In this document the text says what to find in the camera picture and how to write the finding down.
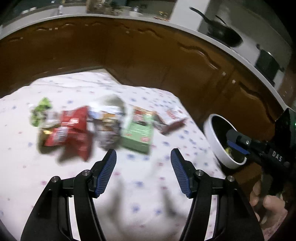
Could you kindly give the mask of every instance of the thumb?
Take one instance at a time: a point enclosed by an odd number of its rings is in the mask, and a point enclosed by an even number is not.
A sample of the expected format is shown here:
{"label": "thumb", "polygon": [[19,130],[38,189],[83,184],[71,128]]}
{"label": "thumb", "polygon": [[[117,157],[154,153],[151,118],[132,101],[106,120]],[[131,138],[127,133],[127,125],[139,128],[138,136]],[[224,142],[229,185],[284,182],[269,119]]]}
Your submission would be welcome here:
{"label": "thumb", "polygon": [[267,195],[263,200],[263,206],[273,214],[278,214],[285,208],[285,201],[276,196]]}

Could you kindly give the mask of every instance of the kitchen counter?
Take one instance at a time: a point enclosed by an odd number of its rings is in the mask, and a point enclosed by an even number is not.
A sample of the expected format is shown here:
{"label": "kitchen counter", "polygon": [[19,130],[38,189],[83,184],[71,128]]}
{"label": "kitchen counter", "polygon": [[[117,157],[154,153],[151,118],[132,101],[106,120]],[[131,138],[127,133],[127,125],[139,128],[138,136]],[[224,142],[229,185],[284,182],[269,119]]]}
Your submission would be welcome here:
{"label": "kitchen counter", "polygon": [[110,15],[101,15],[101,14],[87,14],[85,11],[85,7],[84,6],[80,6],[80,7],[75,7],[75,14],[71,13],[71,7],[64,7],[63,9],[63,15],[56,15],[56,16],[52,16],[52,12],[47,13],[47,12],[39,12],[38,17],[34,17],[34,18],[22,18],[19,19],[18,22],[13,22],[5,27],[3,27],[2,29],[0,29],[0,39],[8,36],[9,34],[22,29],[24,27],[36,24],[36,23],[40,23],[40,22],[44,22],[47,20],[52,20],[52,19],[58,19],[58,18],[68,18],[68,17],[78,17],[78,16],[94,16],[94,17],[104,17],[104,18],[117,18],[117,19],[131,19],[131,20],[139,20],[139,21],[146,21],[146,22],[151,22],[151,23],[157,23],[157,24],[161,24],[161,25],[165,25],[165,26],[169,26],[169,27],[173,27],[185,32],[188,32],[192,35],[195,35],[215,46],[217,46],[218,48],[220,48],[221,50],[223,50],[224,52],[226,52],[227,54],[231,55],[232,57],[234,57],[235,59],[237,59],[240,63],[242,63],[245,67],[247,67],[269,90],[270,92],[273,94],[273,96],[277,99],[277,101],[279,102],[279,104],[281,105],[281,107],[283,109],[287,108],[287,105],[285,104],[285,102],[282,100],[282,98],[280,97],[280,95],[277,93],[277,91],[272,87],[272,85],[268,82],[268,80],[245,58],[243,58],[242,56],[240,56],[238,53],[236,53],[234,50],[230,49],[229,47],[221,44],[220,42],[210,38],[209,36],[202,34],[200,32],[197,31],[193,31],[190,29],[187,29],[185,27],[176,25],[176,24],[172,24],[170,22],[167,21],[161,21],[161,20],[156,20],[153,18],[146,18],[146,17],[131,17],[131,16],[110,16]]}

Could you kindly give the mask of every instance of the red snack bag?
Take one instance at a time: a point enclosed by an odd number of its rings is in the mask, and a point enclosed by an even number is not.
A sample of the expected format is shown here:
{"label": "red snack bag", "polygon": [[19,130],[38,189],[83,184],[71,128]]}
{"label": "red snack bag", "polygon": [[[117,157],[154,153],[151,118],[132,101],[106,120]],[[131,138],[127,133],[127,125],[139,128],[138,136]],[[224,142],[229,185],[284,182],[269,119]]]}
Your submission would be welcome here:
{"label": "red snack bag", "polygon": [[71,145],[77,154],[87,161],[90,155],[92,140],[87,131],[88,107],[63,111],[61,126],[55,128],[45,141],[45,146]]}

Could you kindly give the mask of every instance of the human hand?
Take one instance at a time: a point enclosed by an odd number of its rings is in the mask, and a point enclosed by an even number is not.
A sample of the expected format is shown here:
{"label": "human hand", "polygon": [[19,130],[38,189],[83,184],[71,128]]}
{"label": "human hand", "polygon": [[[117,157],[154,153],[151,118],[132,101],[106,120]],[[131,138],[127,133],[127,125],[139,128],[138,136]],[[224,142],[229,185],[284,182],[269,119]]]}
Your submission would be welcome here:
{"label": "human hand", "polygon": [[[258,181],[250,194],[250,204],[254,207],[259,201],[259,194],[261,192],[261,182]],[[263,200],[263,206],[268,210],[266,218],[264,218],[260,224],[264,234],[264,239],[268,240],[281,225],[285,219],[288,211],[285,209],[285,201],[282,198],[276,196],[265,196]]]}

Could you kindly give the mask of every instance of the floral patterned cloth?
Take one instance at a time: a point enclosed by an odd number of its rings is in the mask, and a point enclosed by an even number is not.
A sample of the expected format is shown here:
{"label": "floral patterned cloth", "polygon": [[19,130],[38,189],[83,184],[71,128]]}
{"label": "floral patterned cloth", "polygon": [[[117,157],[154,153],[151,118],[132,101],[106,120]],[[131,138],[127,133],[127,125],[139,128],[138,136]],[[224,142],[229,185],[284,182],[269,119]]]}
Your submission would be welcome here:
{"label": "floral patterned cloth", "polygon": [[[17,240],[51,177],[74,177],[82,170],[90,169],[106,153],[94,142],[87,162],[77,156],[65,155],[62,147],[49,154],[40,154],[36,148],[38,128],[30,125],[28,106],[47,97],[55,110],[73,110],[108,94],[116,94],[125,102],[124,127],[129,122],[133,105],[147,110],[179,106],[186,112],[172,93],[120,85],[109,74],[92,72],[38,79],[0,99],[0,219]],[[106,191],[94,199],[108,241],[179,239],[192,200],[181,192],[174,174],[170,162],[173,148],[179,148],[184,158],[197,169],[213,177],[225,177],[205,136],[191,118],[183,128],[168,136],[154,129],[149,155],[118,147],[117,164]],[[212,237],[215,214],[216,197],[213,196],[210,220],[205,220],[208,222],[206,239]],[[70,199],[70,218],[73,236],[80,239],[73,199]]]}

